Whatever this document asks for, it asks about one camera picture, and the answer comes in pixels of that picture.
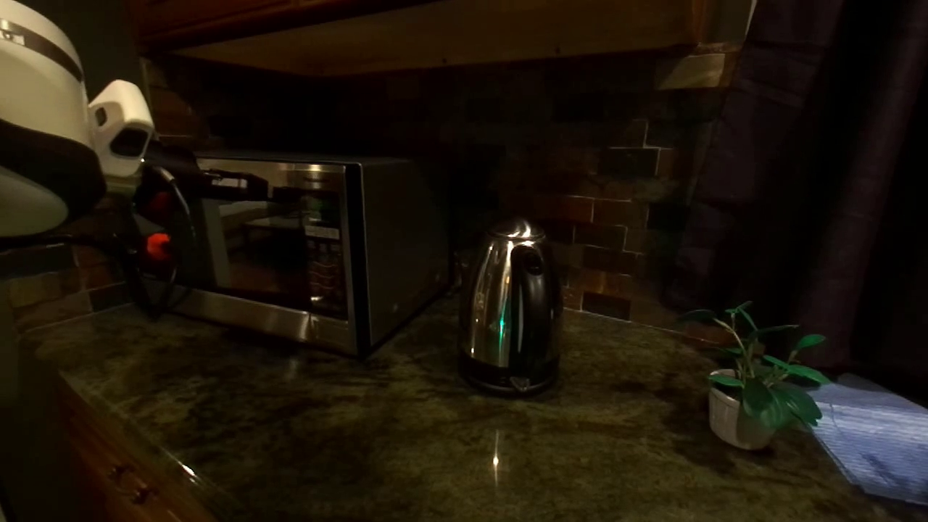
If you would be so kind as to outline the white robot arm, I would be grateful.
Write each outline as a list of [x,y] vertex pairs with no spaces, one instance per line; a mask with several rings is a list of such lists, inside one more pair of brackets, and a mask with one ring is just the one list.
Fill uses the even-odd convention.
[[173,173],[147,159],[152,118],[132,80],[86,95],[70,38],[20,0],[0,0],[0,241],[41,243],[107,189]]

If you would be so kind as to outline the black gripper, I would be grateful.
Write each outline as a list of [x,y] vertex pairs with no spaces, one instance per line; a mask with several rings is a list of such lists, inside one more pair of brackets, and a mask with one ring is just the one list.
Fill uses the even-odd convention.
[[193,204],[205,173],[190,153],[147,153],[131,192],[131,291],[145,314],[177,307],[196,269],[199,227]]

